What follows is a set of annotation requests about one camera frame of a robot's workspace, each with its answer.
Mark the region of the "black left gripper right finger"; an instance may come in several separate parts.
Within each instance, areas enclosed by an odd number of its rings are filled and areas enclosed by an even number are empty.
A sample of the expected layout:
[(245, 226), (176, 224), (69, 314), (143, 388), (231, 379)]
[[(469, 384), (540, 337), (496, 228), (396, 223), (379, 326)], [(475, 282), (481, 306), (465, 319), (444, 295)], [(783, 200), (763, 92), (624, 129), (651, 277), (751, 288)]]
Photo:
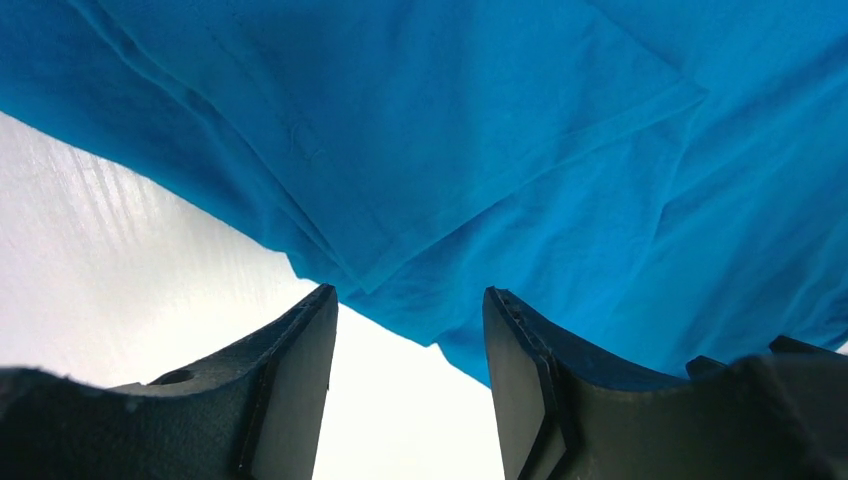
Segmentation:
[(483, 320), (509, 479), (843, 479), (847, 359), (779, 336), (684, 377), (627, 361), (489, 288)]

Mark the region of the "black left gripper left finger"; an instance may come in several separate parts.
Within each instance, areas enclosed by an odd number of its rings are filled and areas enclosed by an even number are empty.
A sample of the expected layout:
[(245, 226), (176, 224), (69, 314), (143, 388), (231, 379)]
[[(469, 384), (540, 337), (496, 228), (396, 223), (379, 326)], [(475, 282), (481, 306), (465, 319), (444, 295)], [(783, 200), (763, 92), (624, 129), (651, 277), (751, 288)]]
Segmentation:
[(338, 320), (317, 287), (277, 320), (148, 384), (1, 372), (5, 479), (309, 479)]

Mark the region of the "blue t shirt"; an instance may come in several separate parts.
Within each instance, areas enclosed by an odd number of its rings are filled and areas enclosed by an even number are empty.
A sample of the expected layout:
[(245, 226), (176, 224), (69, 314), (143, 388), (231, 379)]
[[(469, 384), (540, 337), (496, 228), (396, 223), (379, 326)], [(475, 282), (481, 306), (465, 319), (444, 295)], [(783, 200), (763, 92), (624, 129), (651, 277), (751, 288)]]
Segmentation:
[(5, 1), (1, 109), (481, 382), (493, 285), (674, 375), (847, 340), (843, 1)]

